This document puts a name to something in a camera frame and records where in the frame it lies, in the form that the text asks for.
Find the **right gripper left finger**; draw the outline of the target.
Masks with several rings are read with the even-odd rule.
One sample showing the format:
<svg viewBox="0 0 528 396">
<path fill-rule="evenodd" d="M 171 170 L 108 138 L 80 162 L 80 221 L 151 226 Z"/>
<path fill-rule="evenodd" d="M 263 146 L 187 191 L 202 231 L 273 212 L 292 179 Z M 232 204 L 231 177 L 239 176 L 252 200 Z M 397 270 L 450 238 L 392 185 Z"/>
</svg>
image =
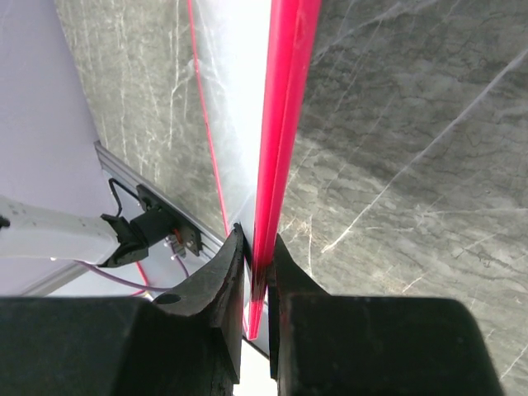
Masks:
<svg viewBox="0 0 528 396">
<path fill-rule="evenodd" d="M 230 395 L 240 380 L 244 236 L 154 300 L 4 298 L 4 395 Z"/>
</svg>

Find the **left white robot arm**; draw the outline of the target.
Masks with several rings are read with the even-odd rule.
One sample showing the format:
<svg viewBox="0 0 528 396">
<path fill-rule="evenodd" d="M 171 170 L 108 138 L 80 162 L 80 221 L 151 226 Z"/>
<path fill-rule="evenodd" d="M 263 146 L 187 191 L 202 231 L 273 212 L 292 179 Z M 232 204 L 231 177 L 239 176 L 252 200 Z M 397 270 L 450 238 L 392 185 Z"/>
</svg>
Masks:
<svg viewBox="0 0 528 396">
<path fill-rule="evenodd" d="M 55 258 L 115 268 L 138 262 L 178 227 L 177 218 L 154 207 L 127 220 L 86 217 L 1 197 L 1 256 Z"/>
</svg>

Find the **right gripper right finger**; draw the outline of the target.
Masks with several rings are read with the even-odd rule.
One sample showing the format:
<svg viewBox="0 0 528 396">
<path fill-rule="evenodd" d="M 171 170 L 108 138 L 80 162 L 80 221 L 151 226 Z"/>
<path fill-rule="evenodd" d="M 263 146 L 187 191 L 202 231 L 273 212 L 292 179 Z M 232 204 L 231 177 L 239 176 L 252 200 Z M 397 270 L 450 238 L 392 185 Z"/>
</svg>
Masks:
<svg viewBox="0 0 528 396">
<path fill-rule="evenodd" d="M 331 295 L 276 242 L 268 270 L 271 377 L 281 395 L 501 395 L 458 300 Z"/>
</svg>

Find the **red framed whiteboard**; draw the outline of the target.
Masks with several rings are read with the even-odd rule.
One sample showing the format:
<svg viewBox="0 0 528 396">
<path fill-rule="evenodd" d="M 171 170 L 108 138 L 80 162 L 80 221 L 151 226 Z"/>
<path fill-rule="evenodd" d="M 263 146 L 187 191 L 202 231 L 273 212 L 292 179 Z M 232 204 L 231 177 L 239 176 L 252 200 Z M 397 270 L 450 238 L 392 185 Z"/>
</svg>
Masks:
<svg viewBox="0 0 528 396">
<path fill-rule="evenodd" d="M 295 146 L 318 1 L 190 1 L 191 48 L 224 229 L 239 225 L 257 338 Z"/>
</svg>

